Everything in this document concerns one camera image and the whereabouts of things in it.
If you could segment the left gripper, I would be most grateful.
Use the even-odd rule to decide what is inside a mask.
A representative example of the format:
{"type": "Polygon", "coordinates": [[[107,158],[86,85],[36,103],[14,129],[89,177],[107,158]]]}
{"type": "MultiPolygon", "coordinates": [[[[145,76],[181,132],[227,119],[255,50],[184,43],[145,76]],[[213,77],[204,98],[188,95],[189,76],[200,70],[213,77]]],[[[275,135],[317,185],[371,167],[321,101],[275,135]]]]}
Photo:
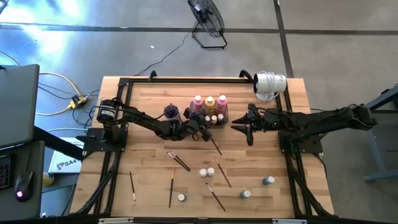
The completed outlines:
{"type": "Polygon", "coordinates": [[[205,113],[195,113],[192,109],[186,108],[183,115],[187,119],[185,125],[193,135],[201,133],[202,140],[206,142],[212,138],[209,130],[211,124],[205,121],[205,113]]]}

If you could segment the large pink paint bottle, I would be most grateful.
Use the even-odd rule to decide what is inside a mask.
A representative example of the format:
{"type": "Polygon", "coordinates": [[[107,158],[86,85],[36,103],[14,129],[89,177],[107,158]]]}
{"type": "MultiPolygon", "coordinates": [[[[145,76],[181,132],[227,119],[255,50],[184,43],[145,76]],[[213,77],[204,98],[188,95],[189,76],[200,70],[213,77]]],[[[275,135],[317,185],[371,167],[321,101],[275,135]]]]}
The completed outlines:
{"type": "Polygon", "coordinates": [[[200,95],[196,95],[192,100],[192,110],[195,113],[201,113],[203,111],[203,98],[200,95]]]}
{"type": "Polygon", "coordinates": [[[215,114],[224,114],[226,111],[228,101],[227,97],[225,95],[221,95],[218,97],[217,102],[216,102],[216,108],[215,108],[215,114]]]}

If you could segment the large yellow paint bottle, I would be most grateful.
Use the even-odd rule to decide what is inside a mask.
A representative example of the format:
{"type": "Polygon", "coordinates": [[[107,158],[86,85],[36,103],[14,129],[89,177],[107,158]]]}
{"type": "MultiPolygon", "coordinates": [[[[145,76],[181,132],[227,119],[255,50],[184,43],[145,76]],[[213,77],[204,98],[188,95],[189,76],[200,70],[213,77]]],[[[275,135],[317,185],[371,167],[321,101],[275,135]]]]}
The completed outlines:
{"type": "Polygon", "coordinates": [[[215,111],[215,99],[212,96],[209,96],[205,99],[205,113],[212,117],[215,111]]]}

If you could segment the thin silver ferrule paint brush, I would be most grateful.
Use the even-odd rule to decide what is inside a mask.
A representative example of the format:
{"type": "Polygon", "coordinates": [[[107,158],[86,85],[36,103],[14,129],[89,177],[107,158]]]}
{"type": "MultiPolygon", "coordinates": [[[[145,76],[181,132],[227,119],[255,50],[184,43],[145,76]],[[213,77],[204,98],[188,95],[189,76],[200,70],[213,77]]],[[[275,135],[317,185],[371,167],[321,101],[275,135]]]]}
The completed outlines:
{"type": "Polygon", "coordinates": [[[218,151],[218,153],[222,156],[223,154],[222,154],[222,152],[220,151],[220,149],[219,149],[217,143],[215,142],[215,140],[214,140],[213,138],[211,138],[211,141],[212,141],[212,143],[214,144],[214,146],[216,147],[216,150],[218,151]]]}

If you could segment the orange bristle paint brush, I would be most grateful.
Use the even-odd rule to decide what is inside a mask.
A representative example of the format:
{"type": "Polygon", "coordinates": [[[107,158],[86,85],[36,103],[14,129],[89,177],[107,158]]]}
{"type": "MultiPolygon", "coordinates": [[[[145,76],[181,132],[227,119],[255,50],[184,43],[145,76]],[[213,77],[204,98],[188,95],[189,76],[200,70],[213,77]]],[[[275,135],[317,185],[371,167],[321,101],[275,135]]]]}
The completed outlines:
{"type": "Polygon", "coordinates": [[[173,194],[173,187],[174,187],[174,177],[175,177],[175,168],[172,168],[172,175],[171,175],[171,181],[170,181],[170,192],[169,192],[169,206],[168,208],[171,207],[172,203],[172,194],[173,194]]]}

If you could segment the black floor fan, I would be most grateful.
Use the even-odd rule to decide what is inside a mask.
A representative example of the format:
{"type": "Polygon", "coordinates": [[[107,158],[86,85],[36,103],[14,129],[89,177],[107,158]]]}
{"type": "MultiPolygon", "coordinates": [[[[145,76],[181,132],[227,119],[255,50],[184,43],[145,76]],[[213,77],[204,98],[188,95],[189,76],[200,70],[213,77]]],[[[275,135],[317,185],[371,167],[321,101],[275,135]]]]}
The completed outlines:
{"type": "Polygon", "coordinates": [[[224,21],[213,0],[187,0],[187,3],[196,19],[196,23],[191,31],[192,38],[203,49],[225,49],[228,43],[224,37],[224,21]],[[213,38],[222,38],[224,45],[203,45],[195,35],[198,26],[201,26],[209,36],[213,38]]]}

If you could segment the white light strip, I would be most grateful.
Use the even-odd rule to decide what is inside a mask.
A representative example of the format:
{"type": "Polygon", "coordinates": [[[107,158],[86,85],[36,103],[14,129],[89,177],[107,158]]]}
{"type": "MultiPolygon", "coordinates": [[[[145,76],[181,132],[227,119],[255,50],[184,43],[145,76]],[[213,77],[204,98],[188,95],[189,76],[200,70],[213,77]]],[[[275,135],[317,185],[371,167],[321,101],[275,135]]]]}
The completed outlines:
{"type": "Polygon", "coordinates": [[[287,219],[287,218],[273,218],[272,224],[308,224],[306,220],[287,219]]]}
{"type": "Polygon", "coordinates": [[[100,218],[98,224],[132,224],[134,219],[132,217],[110,217],[100,218]]]}

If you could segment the yellow power plug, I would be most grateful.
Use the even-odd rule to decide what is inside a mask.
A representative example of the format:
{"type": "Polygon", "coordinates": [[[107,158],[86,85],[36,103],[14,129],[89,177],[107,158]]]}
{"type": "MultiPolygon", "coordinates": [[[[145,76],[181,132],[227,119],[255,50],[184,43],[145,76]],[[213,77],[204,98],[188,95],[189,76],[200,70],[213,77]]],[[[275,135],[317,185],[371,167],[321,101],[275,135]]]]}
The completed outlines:
{"type": "Polygon", "coordinates": [[[73,96],[68,105],[68,109],[76,109],[77,107],[84,105],[86,103],[86,98],[83,96],[73,96]]]}

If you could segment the white cardboard box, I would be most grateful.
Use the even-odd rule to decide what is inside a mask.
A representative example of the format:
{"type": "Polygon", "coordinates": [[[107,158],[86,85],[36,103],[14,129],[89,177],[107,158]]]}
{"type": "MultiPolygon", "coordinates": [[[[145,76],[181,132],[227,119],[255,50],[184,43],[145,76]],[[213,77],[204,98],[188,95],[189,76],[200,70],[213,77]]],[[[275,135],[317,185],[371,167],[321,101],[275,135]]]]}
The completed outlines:
{"type": "Polygon", "coordinates": [[[81,161],[55,151],[48,169],[51,174],[78,174],[81,171],[81,161]]]}

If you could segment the black diagonal desk beam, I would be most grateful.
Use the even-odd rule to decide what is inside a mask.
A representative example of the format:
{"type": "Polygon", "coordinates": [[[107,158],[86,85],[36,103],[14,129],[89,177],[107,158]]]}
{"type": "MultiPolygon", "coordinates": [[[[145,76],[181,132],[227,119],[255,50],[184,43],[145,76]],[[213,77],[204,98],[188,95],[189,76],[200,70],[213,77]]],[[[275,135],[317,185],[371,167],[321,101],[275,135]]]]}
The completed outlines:
{"type": "Polygon", "coordinates": [[[84,159],[83,149],[36,126],[34,126],[33,140],[43,141],[45,146],[79,161],[84,159]]]}

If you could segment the yellow round object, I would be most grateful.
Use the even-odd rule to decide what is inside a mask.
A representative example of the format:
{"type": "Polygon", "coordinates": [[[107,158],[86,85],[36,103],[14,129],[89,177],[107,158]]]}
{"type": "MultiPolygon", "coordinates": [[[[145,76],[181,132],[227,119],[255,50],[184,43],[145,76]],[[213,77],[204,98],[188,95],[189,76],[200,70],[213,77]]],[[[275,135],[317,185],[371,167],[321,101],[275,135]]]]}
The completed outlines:
{"type": "Polygon", "coordinates": [[[42,185],[44,187],[50,187],[55,180],[55,177],[53,174],[48,173],[48,172],[43,172],[43,179],[42,179],[42,185]]]}

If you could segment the grey laptop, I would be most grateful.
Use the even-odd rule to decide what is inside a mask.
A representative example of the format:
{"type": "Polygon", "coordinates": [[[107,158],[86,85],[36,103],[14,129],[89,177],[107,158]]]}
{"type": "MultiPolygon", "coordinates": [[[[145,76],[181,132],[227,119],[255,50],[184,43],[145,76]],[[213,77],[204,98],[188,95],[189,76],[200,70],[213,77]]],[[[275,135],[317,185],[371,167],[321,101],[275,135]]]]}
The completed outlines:
{"type": "Polygon", "coordinates": [[[0,70],[0,149],[32,140],[40,66],[0,70]]]}

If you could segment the black computer mouse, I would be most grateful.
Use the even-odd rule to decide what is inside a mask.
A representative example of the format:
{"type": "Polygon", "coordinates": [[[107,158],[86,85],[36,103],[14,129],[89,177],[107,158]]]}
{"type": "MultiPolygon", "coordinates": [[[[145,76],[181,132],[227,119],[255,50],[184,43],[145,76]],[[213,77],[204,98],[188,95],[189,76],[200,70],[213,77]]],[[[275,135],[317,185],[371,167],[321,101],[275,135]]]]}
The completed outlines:
{"type": "Polygon", "coordinates": [[[32,181],[34,172],[25,170],[19,174],[14,184],[14,194],[18,202],[25,202],[32,196],[32,181]]]}

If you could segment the black keyboard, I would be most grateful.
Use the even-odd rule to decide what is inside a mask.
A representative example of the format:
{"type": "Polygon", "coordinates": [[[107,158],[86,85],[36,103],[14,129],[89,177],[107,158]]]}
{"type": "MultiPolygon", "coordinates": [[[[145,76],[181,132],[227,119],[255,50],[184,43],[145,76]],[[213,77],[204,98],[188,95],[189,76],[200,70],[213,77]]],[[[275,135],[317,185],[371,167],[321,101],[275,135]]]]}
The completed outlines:
{"type": "Polygon", "coordinates": [[[0,190],[11,187],[12,182],[12,156],[4,154],[0,156],[0,190]]]}

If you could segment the dark grey desk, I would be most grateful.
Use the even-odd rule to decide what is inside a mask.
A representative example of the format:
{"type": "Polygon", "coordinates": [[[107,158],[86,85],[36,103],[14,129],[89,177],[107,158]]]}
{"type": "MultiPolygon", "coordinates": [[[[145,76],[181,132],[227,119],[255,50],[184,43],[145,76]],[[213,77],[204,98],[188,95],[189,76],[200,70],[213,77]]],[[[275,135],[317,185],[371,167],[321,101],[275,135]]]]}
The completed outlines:
{"type": "Polygon", "coordinates": [[[42,196],[44,143],[36,141],[0,150],[0,156],[4,154],[12,156],[12,182],[10,188],[0,190],[0,221],[38,217],[42,196]],[[34,172],[32,196],[25,202],[18,202],[14,184],[17,176],[25,170],[34,172]]]}

